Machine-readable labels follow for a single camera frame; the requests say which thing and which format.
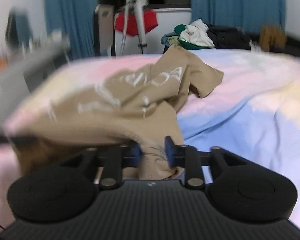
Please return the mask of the blue curtain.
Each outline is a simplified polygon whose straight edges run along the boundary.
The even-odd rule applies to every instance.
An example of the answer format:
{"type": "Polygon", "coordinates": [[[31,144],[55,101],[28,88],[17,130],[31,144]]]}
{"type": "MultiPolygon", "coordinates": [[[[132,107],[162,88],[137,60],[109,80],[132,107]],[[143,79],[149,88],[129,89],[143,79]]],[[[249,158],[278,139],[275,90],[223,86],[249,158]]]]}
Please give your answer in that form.
{"type": "Polygon", "coordinates": [[[285,29],[286,0],[191,0],[192,20],[259,33],[264,25],[285,29]]]}
{"type": "Polygon", "coordinates": [[[98,0],[44,0],[47,33],[61,30],[73,60],[94,56],[93,17],[98,0]]]}

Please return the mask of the pile of clothes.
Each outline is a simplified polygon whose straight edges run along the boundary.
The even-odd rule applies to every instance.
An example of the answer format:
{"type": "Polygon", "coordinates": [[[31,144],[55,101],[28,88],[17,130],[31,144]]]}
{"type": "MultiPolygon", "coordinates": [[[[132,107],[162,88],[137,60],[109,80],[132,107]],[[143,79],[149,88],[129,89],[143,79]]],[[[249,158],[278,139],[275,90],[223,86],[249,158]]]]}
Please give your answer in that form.
{"type": "Polygon", "coordinates": [[[241,49],[250,50],[250,36],[241,28],[205,24],[201,19],[190,24],[179,24],[174,31],[161,38],[168,49],[172,45],[186,50],[241,49]]]}

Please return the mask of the brown paper bag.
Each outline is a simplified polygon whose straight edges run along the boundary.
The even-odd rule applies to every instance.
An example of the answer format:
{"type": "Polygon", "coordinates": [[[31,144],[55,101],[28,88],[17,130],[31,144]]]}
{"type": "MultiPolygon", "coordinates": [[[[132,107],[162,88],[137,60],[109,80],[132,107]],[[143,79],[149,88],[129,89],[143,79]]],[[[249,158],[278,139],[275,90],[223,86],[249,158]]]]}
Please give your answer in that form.
{"type": "Polygon", "coordinates": [[[260,32],[259,45],[264,51],[269,52],[270,48],[285,48],[287,37],[281,28],[264,25],[260,32]]]}

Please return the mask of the left blue curtain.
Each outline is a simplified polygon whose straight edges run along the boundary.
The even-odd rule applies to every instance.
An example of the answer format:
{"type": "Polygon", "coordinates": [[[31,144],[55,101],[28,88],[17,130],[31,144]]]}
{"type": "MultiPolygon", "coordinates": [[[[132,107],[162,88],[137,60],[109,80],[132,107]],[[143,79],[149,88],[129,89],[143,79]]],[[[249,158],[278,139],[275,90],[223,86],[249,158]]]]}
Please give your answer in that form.
{"type": "Polygon", "coordinates": [[[93,17],[98,0],[44,0],[47,33],[61,30],[73,60],[94,56],[93,17]]]}

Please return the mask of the right blue curtain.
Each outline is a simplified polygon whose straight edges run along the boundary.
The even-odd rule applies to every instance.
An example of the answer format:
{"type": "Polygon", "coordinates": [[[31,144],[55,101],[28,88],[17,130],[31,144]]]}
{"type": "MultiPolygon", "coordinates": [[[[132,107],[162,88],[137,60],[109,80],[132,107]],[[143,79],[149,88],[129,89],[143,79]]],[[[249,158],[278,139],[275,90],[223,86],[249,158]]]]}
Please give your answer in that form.
{"type": "Polygon", "coordinates": [[[286,0],[191,0],[192,20],[259,33],[264,25],[285,29],[286,0]]]}

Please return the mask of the white dresser desk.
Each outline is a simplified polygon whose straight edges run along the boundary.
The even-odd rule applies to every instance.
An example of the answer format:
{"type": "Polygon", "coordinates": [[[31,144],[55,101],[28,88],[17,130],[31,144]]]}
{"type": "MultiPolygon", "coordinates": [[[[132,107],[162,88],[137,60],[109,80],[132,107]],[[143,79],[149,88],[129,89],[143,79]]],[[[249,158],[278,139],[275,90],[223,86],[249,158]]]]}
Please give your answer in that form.
{"type": "Polygon", "coordinates": [[[8,62],[0,71],[0,129],[4,121],[56,69],[56,60],[69,60],[67,37],[8,62]]]}

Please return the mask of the silver tripod stand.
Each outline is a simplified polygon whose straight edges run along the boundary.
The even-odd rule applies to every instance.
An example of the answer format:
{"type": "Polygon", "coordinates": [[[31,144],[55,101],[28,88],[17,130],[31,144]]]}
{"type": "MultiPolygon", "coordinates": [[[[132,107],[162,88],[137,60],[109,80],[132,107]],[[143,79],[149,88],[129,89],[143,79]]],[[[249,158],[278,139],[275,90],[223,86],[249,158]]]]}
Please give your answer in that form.
{"type": "Polygon", "coordinates": [[[147,42],[146,42],[146,33],[145,33],[145,24],[143,18],[144,7],[148,5],[148,0],[126,0],[125,4],[125,18],[124,18],[124,31],[120,48],[120,56],[123,55],[126,36],[127,36],[127,23],[128,23],[128,13],[129,9],[133,8],[134,15],[136,16],[137,27],[138,27],[138,48],[141,54],[147,54],[147,42]]]}

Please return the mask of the grey chair back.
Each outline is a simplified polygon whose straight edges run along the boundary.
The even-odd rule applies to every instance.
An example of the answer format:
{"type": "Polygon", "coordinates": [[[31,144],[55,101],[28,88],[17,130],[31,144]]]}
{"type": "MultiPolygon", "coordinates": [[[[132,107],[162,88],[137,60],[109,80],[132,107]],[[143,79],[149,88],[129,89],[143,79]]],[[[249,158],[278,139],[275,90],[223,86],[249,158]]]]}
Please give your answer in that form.
{"type": "Polygon", "coordinates": [[[93,18],[95,56],[111,56],[114,45],[114,7],[99,4],[93,18]]]}

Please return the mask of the wavy blue mirror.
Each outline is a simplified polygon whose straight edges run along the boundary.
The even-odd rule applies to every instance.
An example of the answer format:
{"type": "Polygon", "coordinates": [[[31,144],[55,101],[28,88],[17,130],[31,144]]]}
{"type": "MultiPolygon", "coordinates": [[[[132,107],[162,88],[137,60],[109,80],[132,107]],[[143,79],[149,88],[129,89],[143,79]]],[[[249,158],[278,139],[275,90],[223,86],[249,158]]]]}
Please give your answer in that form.
{"type": "Polygon", "coordinates": [[[27,12],[12,8],[8,15],[5,31],[5,41],[8,48],[15,49],[23,44],[28,44],[31,37],[32,29],[27,12]]]}

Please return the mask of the pastel tie-dye bed sheet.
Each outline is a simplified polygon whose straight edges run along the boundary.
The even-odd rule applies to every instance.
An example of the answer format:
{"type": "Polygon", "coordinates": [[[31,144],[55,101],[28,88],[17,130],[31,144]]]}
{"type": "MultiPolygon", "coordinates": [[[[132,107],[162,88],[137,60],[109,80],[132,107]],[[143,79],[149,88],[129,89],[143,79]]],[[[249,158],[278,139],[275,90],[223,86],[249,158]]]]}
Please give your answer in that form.
{"type": "MultiPolygon", "coordinates": [[[[298,191],[290,220],[300,228],[300,59],[245,50],[198,50],[221,70],[223,81],[203,99],[191,95],[178,113],[185,143],[206,151],[234,152],[289,178],[298,191]]],[[[74,61],[54,72],[4,123],[13,135],[51,103],[101,83],[121,70],[140,80],[138,69],[158,55],[97,57],[74,61]]]]}

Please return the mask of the red garment on rack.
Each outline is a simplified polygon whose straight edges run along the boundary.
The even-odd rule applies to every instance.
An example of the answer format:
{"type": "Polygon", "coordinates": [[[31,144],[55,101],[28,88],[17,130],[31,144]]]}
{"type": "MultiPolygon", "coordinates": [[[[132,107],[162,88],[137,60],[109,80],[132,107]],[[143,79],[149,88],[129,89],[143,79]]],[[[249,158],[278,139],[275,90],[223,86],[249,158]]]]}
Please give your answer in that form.
{"type": "MultiPolygon", "coordinates": [[[[117,15],[115,20],[114,29],[121,33],[124,31],[124,18],[125,13],[121,12],[117,15]]],[[[158,26],[157,13],[154,10],[144,11],[143,18],[145,24],[145,33],[149,33],[158,26]]],[[[138,35],[136,16],[133,13],[128,14],[127,35],[131,37],[138,35]]]]}

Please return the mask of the tan t-shirt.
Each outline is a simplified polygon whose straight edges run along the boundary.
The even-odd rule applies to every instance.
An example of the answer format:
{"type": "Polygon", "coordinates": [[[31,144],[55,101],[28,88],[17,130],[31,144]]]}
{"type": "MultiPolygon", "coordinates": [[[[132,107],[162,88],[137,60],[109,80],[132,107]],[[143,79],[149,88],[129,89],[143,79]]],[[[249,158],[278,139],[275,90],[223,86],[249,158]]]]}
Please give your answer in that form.
{"type": "Polygon", "coordinates": [[[164,139],[184,142],[177,113],[190,94],[208,96],[223,72],[198,56],[172,46],[159,59],[121,57],[93,61],[88,70],[67,66],[56,71],[11,117],[12,137],[34,137],[13,145],[21,174],[57,162],[81,148],[133,140],[142,150],[139,168],[125,176],[176,178],[164,139]]]}

